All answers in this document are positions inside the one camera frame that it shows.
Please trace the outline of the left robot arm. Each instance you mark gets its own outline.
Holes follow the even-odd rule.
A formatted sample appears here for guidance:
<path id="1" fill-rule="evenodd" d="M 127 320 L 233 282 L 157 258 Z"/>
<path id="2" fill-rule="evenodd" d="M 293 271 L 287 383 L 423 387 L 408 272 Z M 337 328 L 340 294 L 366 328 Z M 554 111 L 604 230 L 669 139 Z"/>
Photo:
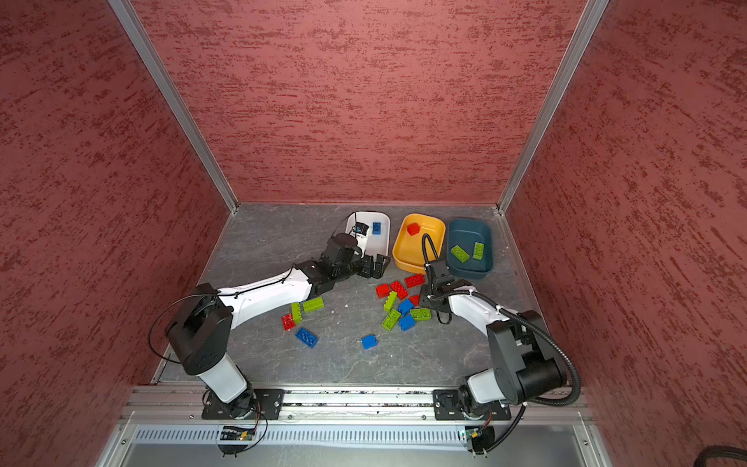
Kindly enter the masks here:
<path id="1" fill-rule="evenodd" d="M 189 376 L 198 377 L 208 395 L 228 406 L 245 409 L 251 385 L 228 354 L 231 331 L 285 305 L 317 299 L 352 276 L 379 279 L 387 269 L 390 218 L 376 211 L 356 211 L 335 231 L 317 259 L 291 266 L 277 276 L 241 286 L 216 289 L 200 284 L 167 307 L 167 338 Z"/>

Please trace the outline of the red lego plate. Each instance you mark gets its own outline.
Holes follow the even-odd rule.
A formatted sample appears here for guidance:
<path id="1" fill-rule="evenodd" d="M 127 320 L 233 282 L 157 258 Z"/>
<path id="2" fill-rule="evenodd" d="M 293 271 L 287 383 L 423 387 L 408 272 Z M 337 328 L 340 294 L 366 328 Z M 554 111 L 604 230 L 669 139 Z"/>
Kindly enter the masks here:
<path id="1" fill-rule="evenodd" d="M 405 278 L 405 285 L 408 288 L 416 288 L 422 286 L 425 283 L 425 276 L 423 274 L 414 274 Z"/>

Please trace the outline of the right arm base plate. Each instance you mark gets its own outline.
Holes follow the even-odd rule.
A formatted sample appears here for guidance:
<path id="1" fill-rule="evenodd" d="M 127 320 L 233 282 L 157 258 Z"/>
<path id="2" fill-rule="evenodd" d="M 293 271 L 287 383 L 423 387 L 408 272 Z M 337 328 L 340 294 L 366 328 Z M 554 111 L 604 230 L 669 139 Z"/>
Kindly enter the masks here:
<path id="1" fill-rule="evenodd" d="M 509 407 L 498 401 L 478 403 L 465 386 L 457 389 L 435 389 L 432 392 L 436 420 L 491 420 L 508 421 L 512 418 Z"/>

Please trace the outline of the green lego brick end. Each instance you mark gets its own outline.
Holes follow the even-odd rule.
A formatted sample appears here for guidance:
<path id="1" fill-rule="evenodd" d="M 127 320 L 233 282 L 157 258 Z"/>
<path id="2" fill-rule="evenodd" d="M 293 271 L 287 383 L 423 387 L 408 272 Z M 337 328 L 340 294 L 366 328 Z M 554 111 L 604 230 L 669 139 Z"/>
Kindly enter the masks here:
<path id="1" fill-rule="evenodd" d="M 481 261 L 484 258 L 484 244 L 482 242 L 474 243 L 472 258 L 476 261 Z"/>

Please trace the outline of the blue lego cube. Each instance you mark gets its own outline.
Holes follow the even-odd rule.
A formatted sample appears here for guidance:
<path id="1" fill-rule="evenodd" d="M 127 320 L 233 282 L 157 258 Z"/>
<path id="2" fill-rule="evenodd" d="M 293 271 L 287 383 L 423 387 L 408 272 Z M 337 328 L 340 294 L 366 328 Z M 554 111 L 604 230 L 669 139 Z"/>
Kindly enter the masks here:
<path id="1" fill-rule="evenodd" d="M 398 307 L 398 311 L 402 317 L 407 316 L 416 306 L 410 301 L 410 299 L 407 299 L 405 301 L 402 301 Z"/>

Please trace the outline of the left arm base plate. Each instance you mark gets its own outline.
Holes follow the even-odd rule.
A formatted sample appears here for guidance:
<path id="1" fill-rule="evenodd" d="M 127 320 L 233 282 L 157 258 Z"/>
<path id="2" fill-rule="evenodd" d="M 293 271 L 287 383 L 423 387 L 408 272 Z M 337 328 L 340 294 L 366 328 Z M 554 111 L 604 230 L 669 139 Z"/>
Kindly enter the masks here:
<path id="1" fill-rule="evenodd" d="M 286 392 L 278 388 L 248 389 L 233 400 L 225 403 L 215 392 L 207 389 L 202 397 L 203 420 L 277 420 Z"/>

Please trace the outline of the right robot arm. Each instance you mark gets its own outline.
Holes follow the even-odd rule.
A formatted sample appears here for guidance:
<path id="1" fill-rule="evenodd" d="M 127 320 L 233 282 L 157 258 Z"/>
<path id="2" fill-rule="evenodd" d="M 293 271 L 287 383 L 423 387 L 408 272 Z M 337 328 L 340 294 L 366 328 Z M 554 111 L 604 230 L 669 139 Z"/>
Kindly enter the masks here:
<path id="1" fill-rule="evenodd" d="M 460 317 L 487 339 L 491 366 L 465 377 L 457 396 L 461 412 L 476 418 L 494 403 L 564 404 L 545 395 L 572 383 L 573 373 L 538 313 L 506 309 L 465 280 L 426 282 L 420 288 L 420 303 L 439 321 Z"/>

